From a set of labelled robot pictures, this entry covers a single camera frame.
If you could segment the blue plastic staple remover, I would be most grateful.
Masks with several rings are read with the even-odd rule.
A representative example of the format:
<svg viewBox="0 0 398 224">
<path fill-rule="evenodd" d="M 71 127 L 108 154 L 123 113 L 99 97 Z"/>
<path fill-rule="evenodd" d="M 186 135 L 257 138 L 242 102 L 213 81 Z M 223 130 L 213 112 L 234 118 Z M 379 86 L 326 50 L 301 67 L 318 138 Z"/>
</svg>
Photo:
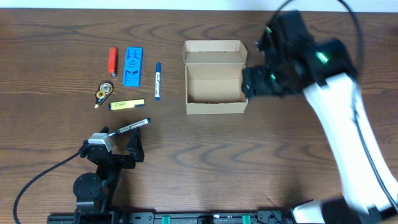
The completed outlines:
<svg viewBox="0 0 398 224">
<path fill-rule="evenodd" d="M 140 87 L 143 54 L 142 47 L 127 48 L 123 72 L 124 86 Z"/>
</svg>

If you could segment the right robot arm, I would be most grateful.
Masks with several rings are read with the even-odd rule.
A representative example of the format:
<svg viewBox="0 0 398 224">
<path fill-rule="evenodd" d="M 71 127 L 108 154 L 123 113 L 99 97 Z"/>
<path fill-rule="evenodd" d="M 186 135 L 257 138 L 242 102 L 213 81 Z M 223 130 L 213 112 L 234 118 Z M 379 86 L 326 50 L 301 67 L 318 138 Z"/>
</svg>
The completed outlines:
<svg viewBox="0 0 398 224">
<path fill-rule="evenodd" d="M 257 42 L 264 65 L 243 70 L 246 98 L 301 94 L 317 115 L 340 174 L 342 197 L 289 211 L 293 223 L 378 223 L 397 215 L 397 180 L 363 104 L 358 68 L 338 39 L 317 43 L 301 13 L 276 12 Z"/>
</svg>

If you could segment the brown cardboard box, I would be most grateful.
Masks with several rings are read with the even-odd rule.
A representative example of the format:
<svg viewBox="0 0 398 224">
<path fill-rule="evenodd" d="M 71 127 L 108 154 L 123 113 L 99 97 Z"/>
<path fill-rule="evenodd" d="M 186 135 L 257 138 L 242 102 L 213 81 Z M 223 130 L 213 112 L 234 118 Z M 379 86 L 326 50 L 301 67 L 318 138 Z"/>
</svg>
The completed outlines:
<svg viewBox="0 0 398 224">
<path fill-rule="evenodd" d="M 187 114 L 243 114 L 241 84 L 248 51 L 240 40 L 187 40 L 183 45 Z"/>
</svg>

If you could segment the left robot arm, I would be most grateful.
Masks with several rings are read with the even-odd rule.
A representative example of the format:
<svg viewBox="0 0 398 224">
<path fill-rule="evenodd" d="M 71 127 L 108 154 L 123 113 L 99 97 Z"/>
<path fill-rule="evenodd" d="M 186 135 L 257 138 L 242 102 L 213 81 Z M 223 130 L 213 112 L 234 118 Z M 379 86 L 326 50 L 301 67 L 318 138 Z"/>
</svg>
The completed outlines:
<svg viewBox="0 0 398 224">
<path fill-rule="evenodd" d="M 80 157 L 97 165 L 96 172 L 79 176 L 73 184 L 76 197 L 75 223 L 128 223 L 129 215 L 112 206 L 114 193 L 118 187 L 123 169 L 133 169 L 138 162 L 144 161 L 141 142 L 141 130 L 132 130 L 132 136 L 126 146 L 128 154 L 114 154 L 113 142 L 103 128 L 83 141 L 78 150 Z"/>
</svg>

